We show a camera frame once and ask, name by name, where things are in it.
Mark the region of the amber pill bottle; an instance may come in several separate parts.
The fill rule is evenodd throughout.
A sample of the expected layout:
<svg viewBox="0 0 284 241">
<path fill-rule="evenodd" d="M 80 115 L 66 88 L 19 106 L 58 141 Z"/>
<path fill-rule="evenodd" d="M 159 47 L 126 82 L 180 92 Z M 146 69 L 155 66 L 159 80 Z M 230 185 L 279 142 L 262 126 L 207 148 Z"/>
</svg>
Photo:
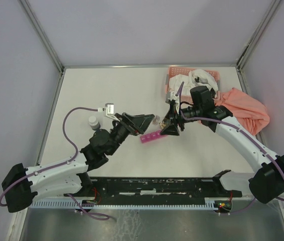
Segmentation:
<svg viewBox="0 0 284 241">
<path fill-rule="evenodd" d="M 158 126 L 160 129 L 163 129 L 169 123 L 170 123 L 170 121 L 167 118 L 161 117 L 159 115 L 155 115 L 155 117 L 152 120 L 152 124 L 155 125 L 155 126 Z"/>
</svg>

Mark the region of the pink weekly pill organizer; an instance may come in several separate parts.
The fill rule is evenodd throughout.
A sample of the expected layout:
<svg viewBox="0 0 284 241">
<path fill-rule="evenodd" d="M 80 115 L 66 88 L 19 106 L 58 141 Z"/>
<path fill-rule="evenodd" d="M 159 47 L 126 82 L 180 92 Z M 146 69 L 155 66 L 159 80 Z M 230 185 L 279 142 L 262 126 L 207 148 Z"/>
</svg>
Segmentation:
<svg viewBox="0 0 284 241">
<path fill-rule="evenodd" d="M 152 141 L 164 138 L 164 137 L 166 137 L 166 135 L 161 135 L 161 130 L 158 130 L 155 132 L 141 135 L 140 141 L 142 144 L 145 144 L 145 143 L 149 143 L 149 142 L 152 142 Z"/>
</svg>

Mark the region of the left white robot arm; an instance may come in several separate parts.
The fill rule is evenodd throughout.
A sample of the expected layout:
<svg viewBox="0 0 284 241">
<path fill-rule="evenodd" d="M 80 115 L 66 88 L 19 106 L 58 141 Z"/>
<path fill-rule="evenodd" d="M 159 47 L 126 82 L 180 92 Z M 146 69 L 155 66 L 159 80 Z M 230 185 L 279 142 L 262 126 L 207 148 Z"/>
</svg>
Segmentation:
<svg viewBox="0 0 284 241">
<path fill-rule="evenodd" d="M 113 155 L 129 135 L 144 134 L 154 117 L 153 114 L 115 113 L 112 129 L 96 130 L 88 145 L 76 149 L 72 157 L 44 166 L 14 165 L 2 181 L 0 206 L 14 213 L 42 198 L 90 194 L 92 183 L 88 172 L 106 164 L 108 156 Z"/>
</svg>

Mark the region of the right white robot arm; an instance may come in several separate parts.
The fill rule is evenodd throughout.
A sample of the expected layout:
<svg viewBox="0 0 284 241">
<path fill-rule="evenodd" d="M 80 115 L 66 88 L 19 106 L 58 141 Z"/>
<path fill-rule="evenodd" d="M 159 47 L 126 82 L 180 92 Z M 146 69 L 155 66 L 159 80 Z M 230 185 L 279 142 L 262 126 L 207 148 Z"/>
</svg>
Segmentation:
<svg viewBox="0 0 284 241">
<path fill-rule="evenodd" d="M 187 108 L 181 107 L 181 93 L 182 88 L 167 93 L 166 103 L 170 108 L 160 134 L 179 136 L 186 123 L 200 121 L 231 144 L 252 169 L 251 173 L 228 171 L 212 183 L 212 192 L 217 196 L 224 196 L 230 190 L 250 192 L 263 204 L 273 199 L 284 201 L 284 155 L 278 155 L 258 141 L 229 109 L 216 106 L 207 87 L 190 90 L 193 103 Z"/>
</svg>

